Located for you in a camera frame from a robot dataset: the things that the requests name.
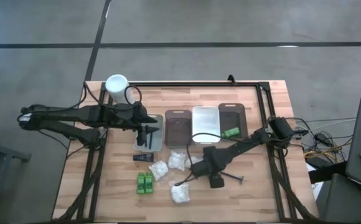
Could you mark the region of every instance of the concrete floor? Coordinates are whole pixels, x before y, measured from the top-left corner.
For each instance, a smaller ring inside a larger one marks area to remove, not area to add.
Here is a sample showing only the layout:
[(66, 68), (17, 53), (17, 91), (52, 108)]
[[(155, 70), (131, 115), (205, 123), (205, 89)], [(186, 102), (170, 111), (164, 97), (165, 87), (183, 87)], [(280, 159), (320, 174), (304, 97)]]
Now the concrete floor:
[[(0, 44), (93, 43), (104, 3), (0, 0)], [(361, 1), (113, 0), (101, 40), (312, 41), (361, 42)], [(32, 154), (30, 163), (12, 165), (0, 199), (0, 223), (50, 219), (66, 151), (21, 130), (16, 117), (33, 103), (77, 102), (91, 52), (0, 49), (0, 144)], [(100, 49), (91, 79), (114, 73), (129, 80), (224, 80), (228, 74), (239, 80), (284, 79), (296, 116), (345, 118), (356, 115), (361, 97), (361, 47)], [(344, 123), (325, 131), (344, 136), (353, 127)]]

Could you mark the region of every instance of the white tray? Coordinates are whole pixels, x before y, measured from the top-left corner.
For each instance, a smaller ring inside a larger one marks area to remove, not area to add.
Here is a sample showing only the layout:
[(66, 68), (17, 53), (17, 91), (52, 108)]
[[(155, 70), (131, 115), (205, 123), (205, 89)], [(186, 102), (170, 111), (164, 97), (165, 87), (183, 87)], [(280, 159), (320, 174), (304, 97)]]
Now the white tray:
[[(210, 133), (220, 136), (219, 110), (214, 106), (195, 106), (192, 112), (192, 134)], [(199, 143), (219, 142), (220, 138), (201, 134), (194, 136)]]

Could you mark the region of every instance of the butcher block tabletop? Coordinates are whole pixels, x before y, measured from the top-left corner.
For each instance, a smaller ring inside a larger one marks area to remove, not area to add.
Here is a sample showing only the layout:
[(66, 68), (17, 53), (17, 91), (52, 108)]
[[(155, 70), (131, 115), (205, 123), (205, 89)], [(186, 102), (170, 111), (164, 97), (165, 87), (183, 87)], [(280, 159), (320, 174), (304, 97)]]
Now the butcher block tabletop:
[[(268, 81), (276, 111), (280, 117), (293, 117), (293, 109), (284, 80)], [(92, 93), (99, 97), (102, 82), (87, 82)], [(161, 114), (165, 121), (167, 110), (190, 110), (195, 106), (218, 106), (220, 103), (241, 103), (245, 107), (248, 133), (262, 127), (260, 108), (256, 88), (231, 86), (174, 86), (139, 87), (143, 94), (142, 104), (148, 114)], [(138, 93), (133, 90), (136, 100)], [(266, 114), (269, 109), (266, 96), (263, 95)], [(95, 105), (96, 101), (87, 96), (80, 105)], [(293, 120), (288, 120), (291, 127)], [(190, 173), (177, 169), (169, 172), (158, 181), (154, 181), (153, 194), (136, 194), (136, 178), (139, 172), (149, 170), (149, 162), (134, 162), (133, 155), (139, 152), (133, 149), (135, 133), (121, 129), (109, 129), (103, 170), (96, 205), (96, 222), (257, 222), (278, 221), (276, 200), (270, 174), (266, 146), (258, 146), (236, 158), (227, 165), (225, 172), (244, 176), (240, 185), (235, 179), (222, 176), (225, 186), (211, 189), (207, 177), (188, 182), (190, 202), (176, 204), (171, 199), (171, 186), (184, 180)], [(217, 147), (227, 147), (232, 142), (220, 141)], [(194, 144), (189, 147), (191, 156), (202, 157), (206, 144)], [(68, 153), (82, 145), (72, 141)], [(168, 163), (171, 149), (162, 143), (162, 150), (154, 153), (154, 161)], [(64, 167), (62, 181), (57, 194), (53, 217), (63, 215), (80, 193), (88, 149), (82, 149), (68, 158)], [(317, 208), (311, 183), (307, 173), (304, 156), (300, 147), (288, 148), (286, 163), (291, 187), (298, 199), (315, 216)], [(85, 205), (84, 216), (88, 215), (92, 190)], [(286, 216), (289, 217), (286, 195), (282, 190), (282, 199)]]

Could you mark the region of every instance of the green object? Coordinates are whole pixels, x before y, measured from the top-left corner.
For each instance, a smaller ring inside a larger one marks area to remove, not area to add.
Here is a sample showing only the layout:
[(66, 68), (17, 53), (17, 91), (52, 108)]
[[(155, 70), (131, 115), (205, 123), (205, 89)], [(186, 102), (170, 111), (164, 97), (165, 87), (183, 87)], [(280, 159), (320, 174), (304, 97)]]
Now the green object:
[(240, 134), (239, 128), (232, 128), (221, 133), (221, 137), (230, 138)]
[(146, 194), (153, 193), (153, 173), (150, 171), (146, 172), (146, 176), (144, 178), (144, 188), (146, 190)]
[(139, 173), (138, 174), (138, 179), (137, 179), (137, 189), (136, 189), (136, 193), (137, 194), (145, 194), (145, 189), (144, 189), (144, 173)]

